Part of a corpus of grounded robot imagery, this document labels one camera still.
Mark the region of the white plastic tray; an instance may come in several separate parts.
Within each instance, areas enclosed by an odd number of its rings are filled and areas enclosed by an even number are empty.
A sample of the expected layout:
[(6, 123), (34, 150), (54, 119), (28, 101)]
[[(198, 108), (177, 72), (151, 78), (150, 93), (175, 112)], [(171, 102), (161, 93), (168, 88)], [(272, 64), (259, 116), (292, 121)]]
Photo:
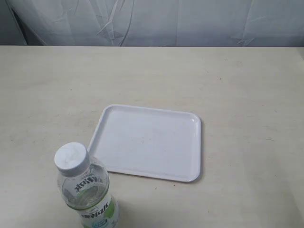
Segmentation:
[(107, 106), (88, 152), (110, 172), (179, 182), (202, 173), (201, 120), (189, 112)]

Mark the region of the clear plastic water bottle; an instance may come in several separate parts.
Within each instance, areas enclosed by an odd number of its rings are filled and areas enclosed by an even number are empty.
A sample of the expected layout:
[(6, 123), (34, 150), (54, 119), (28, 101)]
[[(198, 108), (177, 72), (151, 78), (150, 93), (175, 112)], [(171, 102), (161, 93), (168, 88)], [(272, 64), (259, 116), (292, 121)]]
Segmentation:
[(76, 211), (85, 228), (114, 228), (119, 206), (109, 191), (105, 166), (78, 142), (61, 146), (54, 157), (57, 185), (66, 205)]

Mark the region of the white backdrop cloth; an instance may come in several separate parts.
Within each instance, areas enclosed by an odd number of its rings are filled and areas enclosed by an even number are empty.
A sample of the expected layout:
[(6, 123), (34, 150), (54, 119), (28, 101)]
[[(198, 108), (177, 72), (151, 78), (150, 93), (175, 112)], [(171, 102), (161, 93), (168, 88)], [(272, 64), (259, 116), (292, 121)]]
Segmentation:
[(301, 0), (3, 0), (3, 45), (301, 47)]

